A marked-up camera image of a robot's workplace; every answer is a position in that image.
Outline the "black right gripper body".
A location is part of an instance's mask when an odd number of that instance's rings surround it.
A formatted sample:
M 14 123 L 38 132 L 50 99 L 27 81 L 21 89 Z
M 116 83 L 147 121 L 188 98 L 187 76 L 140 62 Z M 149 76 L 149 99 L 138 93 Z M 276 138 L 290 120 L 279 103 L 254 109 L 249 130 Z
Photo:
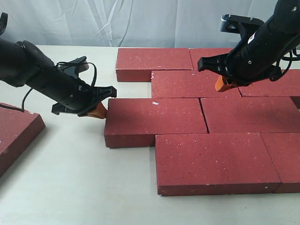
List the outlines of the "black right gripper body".
M 274 65 L 300 42 L 299 16 L 271 16 L 247 40 L 240 42 L 229 53 L 201 57 L 198 71 L 209 70 L 232 79 L 239 87 L 283 76 L 279 65 Z

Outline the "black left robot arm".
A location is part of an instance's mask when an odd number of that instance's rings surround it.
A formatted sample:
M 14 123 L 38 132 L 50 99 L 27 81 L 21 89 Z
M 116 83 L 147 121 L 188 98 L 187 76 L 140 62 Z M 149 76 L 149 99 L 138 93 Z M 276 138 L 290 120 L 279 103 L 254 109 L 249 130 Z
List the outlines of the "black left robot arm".
M 97 87 L 97 71 L 91 84 L 80 79 L 79 74 L 88 70 L 89 62 L 82 56 L 70 62 L 55 64 L 29 41 L 0 41 L 0 79 L 13 87 L 29 86 L 56 103 L 52 113 L 75 114 L 79 117 L 106 118 L 107 109 L 102 104 L 115 98 L 113 86 Z

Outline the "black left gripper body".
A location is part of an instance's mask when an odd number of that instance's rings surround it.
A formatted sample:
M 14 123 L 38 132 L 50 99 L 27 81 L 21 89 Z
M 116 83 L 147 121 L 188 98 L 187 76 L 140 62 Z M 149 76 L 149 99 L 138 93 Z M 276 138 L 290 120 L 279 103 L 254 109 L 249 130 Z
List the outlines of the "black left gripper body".
M 56 115 L 68 113 L 85 117 L 99 102 L 117 97 L 117 90 L 113 86 L 92 87 L 80 78 L 75 79 L 56 68 L 34 76 L 32 88 L 56 101 L 51 110 Z

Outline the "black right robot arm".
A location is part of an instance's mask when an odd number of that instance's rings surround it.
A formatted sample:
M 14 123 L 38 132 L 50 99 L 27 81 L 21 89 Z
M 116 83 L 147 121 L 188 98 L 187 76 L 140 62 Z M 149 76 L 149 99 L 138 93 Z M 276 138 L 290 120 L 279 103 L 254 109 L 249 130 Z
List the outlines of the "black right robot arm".
M 253 17 L 226 14 L 221 17 L 221 31 L 240 35 L 240 42 L 229 53 L 201 57 L 198 71 L 219 75 L 215 89 L 224 92 L 247 87 L 255 82 L 275 82 L 286 74 L 280 61 L 299 61 L 300 2 L 279 0 L 273 15 L 262 21 Z

